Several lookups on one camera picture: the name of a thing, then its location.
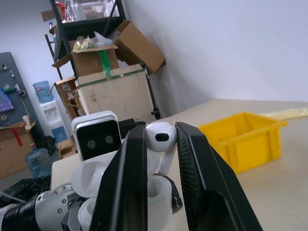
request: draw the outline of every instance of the plastic bag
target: plastic bag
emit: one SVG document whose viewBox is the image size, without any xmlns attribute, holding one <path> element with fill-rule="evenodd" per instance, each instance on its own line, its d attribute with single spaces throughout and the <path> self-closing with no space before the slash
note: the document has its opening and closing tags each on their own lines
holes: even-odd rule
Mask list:
<svg viewBox="0 0 308 231">
<path fill-rule="evenodd" d="M 94 32 L 94 34 L 95 34 L 95 37 L 91 39 L 90 47 L 101 47 L 101 46 L 112 44 L 111 39 L 105 38 L 103 35 L 97 33 L 96 31 Z"/>
<path fill-rule="evenodd" d="M 89 37 L 77 37 L 76 42 L 73 47 L 73 51 L 85 50 L 89 48 L 91 39 Z"/>
</svg>

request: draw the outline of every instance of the white tabletop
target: white tabletop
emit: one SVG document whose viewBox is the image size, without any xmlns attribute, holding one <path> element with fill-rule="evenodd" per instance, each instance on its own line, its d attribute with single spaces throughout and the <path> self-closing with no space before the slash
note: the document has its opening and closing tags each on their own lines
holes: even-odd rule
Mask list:
<svg viewBox="0 0 308 231">
<path fill-rule="evenodd" d="M 185 122 L 199 126 L 235 113 L 249 111 L 265 113 L 290 108 L 307 107 L 308 103 L 213 100 L 177 115 L 163 119 L 169 123 Z M 282 157 L 279 160 L 238 174 L 243 190 L 264 230 L 308 230 L 308 118 L 290 120 L 281 129 Z M 60 175 L 65 167 L 52 168 L 52 186 L 65 183 Z M 175 155 L 168 175 L 180 191 L 179 160 Z M 187 231 L 185 209 L 171 217 L 164 231 Z"/>
</svg>

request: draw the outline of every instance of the yellow plastic bin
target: yellow plastic bin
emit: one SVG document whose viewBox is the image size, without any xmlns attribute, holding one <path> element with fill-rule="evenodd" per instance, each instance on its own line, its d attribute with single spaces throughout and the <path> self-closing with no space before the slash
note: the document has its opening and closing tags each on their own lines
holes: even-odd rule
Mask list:
<svg viewBox="0 0 308 231">
<path fill-rule="evenodd" d="M 239 113 L 199 127 L 235 173 L 281 157 L 279 128 L 288 122 Z"/>
</svg>

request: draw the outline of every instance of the pegboard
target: pegboard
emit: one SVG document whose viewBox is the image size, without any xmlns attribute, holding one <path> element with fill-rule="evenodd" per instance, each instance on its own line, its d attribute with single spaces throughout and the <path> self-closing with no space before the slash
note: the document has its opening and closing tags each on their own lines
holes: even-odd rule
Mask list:
<svg viewBox="0 0 308 231">
<path fill-rule="evenodd" d="M 15 82 L 16 82 L 21 88 L 21 90 L 24 90 L 26 92 L 26 96 L 23 97 L 23 101 L 25 103 L 27 111 L 30 114 L 31 122 L 35 121 L 36 123 L 34 131 L 37 132 L 38 135 L 43 136 L 44 133 L 40 126 L 38 117 L 34 111 L 28 93 L 24 86 L 24 83 L 20 77 L 14 58 L 10 52 L 0 53 L 0 65 L 2 63 L 7 66 L 8 70 L 7 71 L 0 70 L 0 88 L 5 87 L 6 85 L 9 85 L 10 87 L 15 87 Z M 17 91 L 12 90 L 6 93 L 12 100 L 14 109 L 6 112 L 0 112 L 0 127 L 21 122 L 23 121 L 23 116 L 27 115 L 21 97 L 19 96 Z M 7 116 L 7 119 L 2 120 L 1 119 L 2 116 Z"/>
</svg>

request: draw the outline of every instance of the earbud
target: earbud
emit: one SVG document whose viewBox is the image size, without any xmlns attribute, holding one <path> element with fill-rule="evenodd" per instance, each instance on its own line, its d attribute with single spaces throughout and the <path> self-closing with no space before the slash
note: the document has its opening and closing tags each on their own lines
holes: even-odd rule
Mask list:
<svg viewBox="0 0 308 231">
<path fill-rule="evenodd" d="M 146 126 L 146 145 L 153 152 L 162 153 L 158 173 L 169 173 L 176 150 L 177 130 L 167 122 L 156 122 Z"/>
</svg>

